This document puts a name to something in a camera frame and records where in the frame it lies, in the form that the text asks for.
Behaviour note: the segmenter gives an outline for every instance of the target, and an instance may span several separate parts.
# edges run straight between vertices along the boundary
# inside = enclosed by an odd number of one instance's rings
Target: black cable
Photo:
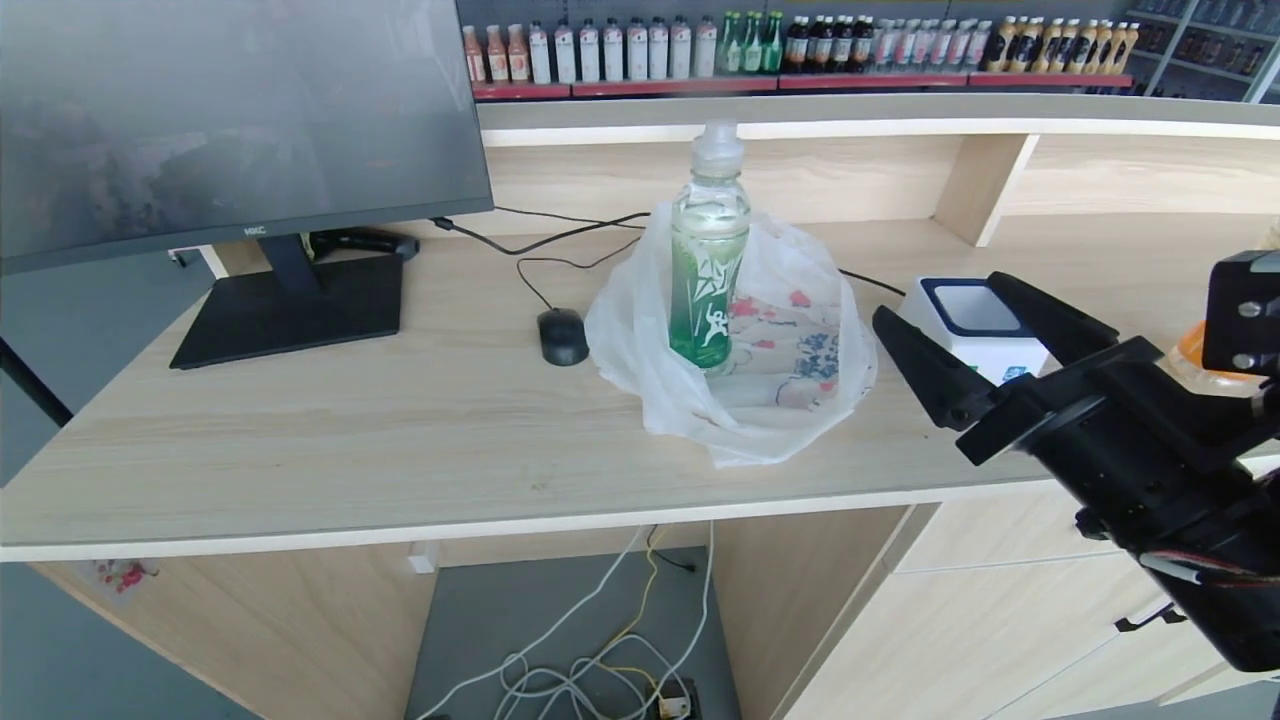
[[[539,218],[556,218],[557,220],[568,220],[571,223],[599,223],[603,220],[594,220],[591,218],[575,218],[572,215],[557,215],[556,213],[540,213],[538,210],[517,210],[516,208],[503,208],[502,205],[494,205],[494,210],[502,210],[503,213],[515,213],[517,215],[536,215]],[[631,228],[634,231],[643,231],[644,225],[625,225],[621,222],[617,223],[620,228]]]
[[[483,234],[480,234],[477,232],[468,231],[467,228],[465,228],[465,227],[454,223],[453,220],[451,220],[448,218],[431,218],[431,222],[435,224],[435,227],[440,228],[442,231],[460,232],[460,233],[462,233],[462,234],[465,234],[467,237],[474,237],[474,238],[479,240],[480,242],[488,245],[489,247],[493,247],[494,250],[497,250],[498,252],[502,252],[503,255],[515,256],[515,255],[524,255],[526,252],[532,252],[534,250],[538,250],[539,247],[550,245],[550,243],[556,242],[557,240],[564,240],[566,237],[572,237],[575,234],[582,234],[585,232],[598,231],[598,229],[602,229],[602,228],[630,227],[630,225],[626,225],[627,220],[634,220],[636,218],[648,218],[648,217],[649,217],[649,213],[632,213],[630,215],[623,215],[622,218],[616,218],[613,220],[594,222],[594,223],[591,223],[589,225],[582,225],[580,228],[575,228],[575,229],[571,229],[571,231],[564,231],[562,233],[557,233],[557,234],[553,234],[550,237],[544,237],[543,240],[539,240],[538,242],[534,242],[532,245],[526,245],[525,247],[521,247],[518,250],[512,250],[509,247],[503,247],[503,246],[498,245],[497,242],[489,240],[488,237],[485,237],[485,236],[483,236]]]
[[[878,281],[876,278],[868,278],[867,275],[859,275],[858,273],[850,273],[849,270],[846,270],[844,268],[840,268],[840,274],[847,275],[850,278],[854,278],[855,281],[863,281],[864,283],[870,283],[870,284],[873,284],[876,287],[882,287],[882,288],[892,292],[893,295],[900,295],[902,297],[906,297],[906,293],[902,292],[901,290],[897,290],[896,287],[893,287],[893,286],[891,286],[891,284],[888,284],[886,282],[881,282],[881,281]]]
[[[572,265],[572,266],[577,268],[579,270],[590,270],[591,268],[599,265],[600,263],[608,260],[609,258],[613,258],[614,255],[622,252],[623,250],[634,246],[637,242],[640,242],[639,237],[635,238],[635,240],[632,240],[631,242],[623,245],[622,247],[614,250],[613,252],[609,252],[608,255],[605,255],[605,256],[595,260],[594,263],[586,264],[586,265],[582,265],[580,263],[575,263],[572,260],[566,260],[563,258],[521,258],[520,260],[516,260],[516,274],[520,275],[520,281],[525,283],[525,287],[527,287],[529,290],[534,291],[534,295],[538,296],[538,300],[541,300],[543,305],[545,305],[548,310],[552,310],[553,309],[552,304],[547,301],[547,297],[544,297],[543,293],[538,292],[538,288],[534,287],[534,283],[529,282],[529,278],[525,277],[525,270],[520,266],[521,263],[561,263],[563,265]]]
[[[698,571],[698,565],[694,565],[691,562],[689,562],[689,564],[686,564],[686,562],[676,562],[675,560],[667,557],[662,552],[654,550],[654,547],[653,547],[653,533],[655,533],[657,530],[658,530],[658,525],[654,525],[654,527],[649,528],[649,537],[644,538],[644,546],[646,548],[649,548],[650,551],[653,551],[653,553],[657,555],[659,560],[667,562],[668,565],[672,565],[675,568],[680,568],[681,570],[685,570],[686,573],[696,573]]]

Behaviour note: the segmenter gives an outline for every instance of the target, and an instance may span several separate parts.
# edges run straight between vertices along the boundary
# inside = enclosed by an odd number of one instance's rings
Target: desk surface
[[[1203,311],[1212,263],[1256,245],[1267,220],[1007,218],[984,250],[928,220],[809,229],[851,270],[902,284],[1002,269],[1169,346]],[[630,237],[595,233],[554,247],[594,259]],[[553,302],[585,313],[608,268],[529,273]],[[864,284],[856,295],[864,316],[896,305]],[[538,311],[513,260],[465,237],[425,242],[406,268],[403,331],[392,338],[169,370],[192,309],[0,492],[0,559],[206,555],[936,502],[1046,478],[1018,455],[969,466],[883,354],[870,395],[812,447],[782,465],[717,471],[704,448],[646,434],[639,400],[590,361],[543,363]]]

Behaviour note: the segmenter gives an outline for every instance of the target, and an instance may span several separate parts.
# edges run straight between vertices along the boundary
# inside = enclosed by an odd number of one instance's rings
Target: cabinet drawer
[[[899,573],[1120,552],[1075,530],[1080,503],[1061,486],[943,502]]]

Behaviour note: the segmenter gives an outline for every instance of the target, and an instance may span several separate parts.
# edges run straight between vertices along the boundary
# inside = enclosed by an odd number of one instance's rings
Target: monitor base
[[[189,370],[399,332],[399,255],[312,270],[319,293],[288,290],[279,269],[215,282],[169,366]]]

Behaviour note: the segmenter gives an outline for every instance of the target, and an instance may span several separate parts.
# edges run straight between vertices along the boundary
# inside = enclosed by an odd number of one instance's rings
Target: plastic bag
[[[717,468],[781,462],[854,411],[876,382],[876,348],[827,249],[753,215],[730,318],[727,372],[671,350],[671,206],[586,315],[600,375],[639,395],[644,427],[710,448]]]

